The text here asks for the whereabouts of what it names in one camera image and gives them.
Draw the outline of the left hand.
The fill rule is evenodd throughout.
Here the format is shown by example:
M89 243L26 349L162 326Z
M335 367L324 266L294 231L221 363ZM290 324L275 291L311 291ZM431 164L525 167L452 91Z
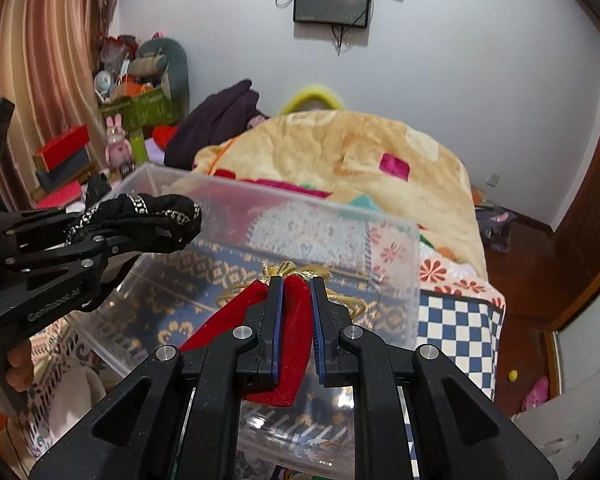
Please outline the left hand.
M7 383L18 392L26 391L32 384L34 374L31 341L26 339L10 349L7 352L7 361Z

